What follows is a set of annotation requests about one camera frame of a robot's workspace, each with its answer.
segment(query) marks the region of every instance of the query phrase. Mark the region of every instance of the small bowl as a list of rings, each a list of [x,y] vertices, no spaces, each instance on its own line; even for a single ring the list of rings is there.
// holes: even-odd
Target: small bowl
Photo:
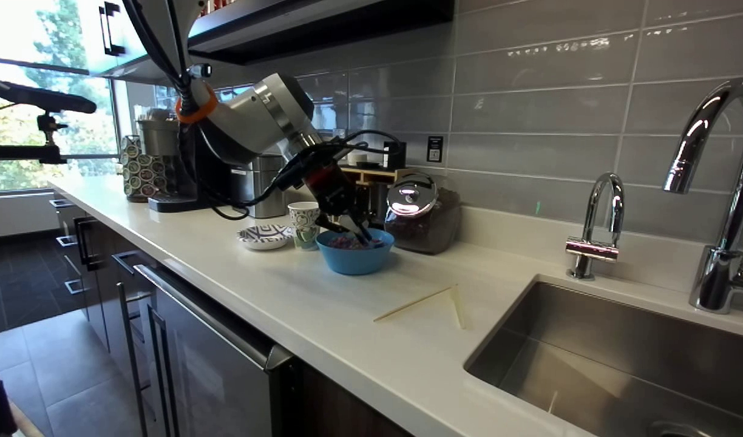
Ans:
[[[375,248],[352,246],[340,248],[340,240],[348,240],[348,234],[326,230],[318,235],[318,251],[326,265],[348,276],[375,274],[392,262],[394,235],[386,230],[370,229],[371,239],[379,244]]]
[[[291,235],[281,227],[250,227],[240,230],[240,240],[249,251],[267,253],[285,248]]]

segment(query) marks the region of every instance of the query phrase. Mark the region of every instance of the dishwasher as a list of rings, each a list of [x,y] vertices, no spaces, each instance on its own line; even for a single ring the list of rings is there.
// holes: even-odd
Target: dishwasher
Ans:
[[[119,261],[145,437],[300,434],[300,360],[171,269]]]

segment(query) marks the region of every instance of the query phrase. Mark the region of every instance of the floor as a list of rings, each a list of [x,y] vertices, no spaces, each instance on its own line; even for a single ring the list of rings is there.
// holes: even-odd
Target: floor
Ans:
[[[0,333],[0,380],[45,437],[136,437],[130,383],[70,310]]]
[[[0,239],[0,333],[82,307],[82,296],[64,287],[69,269],[56,235]]]

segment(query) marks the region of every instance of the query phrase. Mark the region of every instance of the upper cabinet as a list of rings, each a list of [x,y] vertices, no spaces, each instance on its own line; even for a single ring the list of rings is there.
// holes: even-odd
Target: upper cabinet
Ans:
[[[121,0],[82,0],[77,12],[90,74],[121,74],[145,57]]]
[[[166,75],[149,62],[121,2],[77,2],[90,70],[121,81],[166,83]],[[235,0],[200,17],[192,24],[187,48],[200,62],[244,66],[440,24],[451,17],[454,0]],[[150,12],[149,24],[155,35],[172,35],[167,15]]]
[[[256,63],[449,23],[454,0],[238,0],[198,20],[189,51]]]

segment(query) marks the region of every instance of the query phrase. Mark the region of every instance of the blue bowl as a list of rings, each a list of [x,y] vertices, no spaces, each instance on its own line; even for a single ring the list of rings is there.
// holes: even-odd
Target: blue bowl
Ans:
[[[370,229],[371,239],[379,244],[375,248],[339,248],[339,244],[348,240],[348,234],[326,230],[318,235],[318,251],[326,265],[348,276],[375,274],[392,262],[394,235],[386,230]]]

